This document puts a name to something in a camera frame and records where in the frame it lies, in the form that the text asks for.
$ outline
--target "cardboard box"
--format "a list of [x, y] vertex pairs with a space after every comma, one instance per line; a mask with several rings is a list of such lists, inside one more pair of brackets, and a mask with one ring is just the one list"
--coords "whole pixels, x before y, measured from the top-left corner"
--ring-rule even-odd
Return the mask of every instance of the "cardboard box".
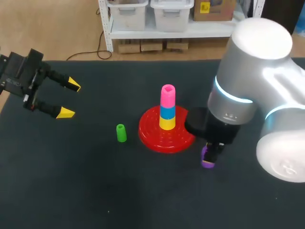
[[166, 49], [170, 51], [186, 51], [189, 49], [187, 39], [168, 39]]
[[141, 52], [159, 52], [163, 50], [162, 40], [145, 39], [141, 40]]
[[195, 0], [194, 21], [231, 21], [236, 0]]
[[120, 54], [140, 53], [140, 40], [120, 40], [118, 51]]

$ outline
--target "white plastic container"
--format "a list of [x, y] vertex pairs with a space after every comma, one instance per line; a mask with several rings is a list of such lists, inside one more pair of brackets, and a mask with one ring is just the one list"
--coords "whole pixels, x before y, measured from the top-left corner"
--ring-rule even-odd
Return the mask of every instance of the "white plastic container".
[[184, 32], [189, 23], [190, 9], [194, 0], [152, 0], [157, 30], [162, 32]]
[[113, 4], [107, 1], [115, 28], [125, 31], [143, 31], [148, 1], [138, 0], [139, 3], [136, 4]]

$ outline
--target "black mat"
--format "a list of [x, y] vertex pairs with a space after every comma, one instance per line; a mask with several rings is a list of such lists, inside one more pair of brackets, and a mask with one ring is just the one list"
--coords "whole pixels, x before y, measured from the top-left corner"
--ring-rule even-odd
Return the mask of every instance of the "black mat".
[[259, 113], [213, 170], [200, 165], [203, 140], [176, 155], [140, 142], [139, 119], [159, 103], [162, 85], [176, 87], [178, 105], [205, 106], [218, 61], [50, 64], [82, 88], [46, 81], [40, 96], [76, 115], [54, 120], [9, 97], [0, 115], [1, 229], [304, 227], [305, 184], [278, 180], [256, 160]]

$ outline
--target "pink ring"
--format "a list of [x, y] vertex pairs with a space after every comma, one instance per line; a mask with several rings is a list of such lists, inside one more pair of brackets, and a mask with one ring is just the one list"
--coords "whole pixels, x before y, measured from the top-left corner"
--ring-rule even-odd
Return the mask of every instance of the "pink ring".
[[167, 84], [161, 90], [161, 106], [164, 108], [172, 108], [176, 103], [176, 90], [173, 85]]

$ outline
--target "ring stacking toy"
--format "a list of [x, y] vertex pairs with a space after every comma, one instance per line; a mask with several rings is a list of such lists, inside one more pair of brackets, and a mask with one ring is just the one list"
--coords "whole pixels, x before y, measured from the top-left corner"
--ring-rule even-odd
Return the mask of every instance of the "ring stacking toy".
[[149, 149], [173, 154], [187, 149], [195, 140], [184, 127], [187, 110], [175, 105], [175, 87], [161, 90], [161, 105], [146, 111], [140, 119], [139, 137]]

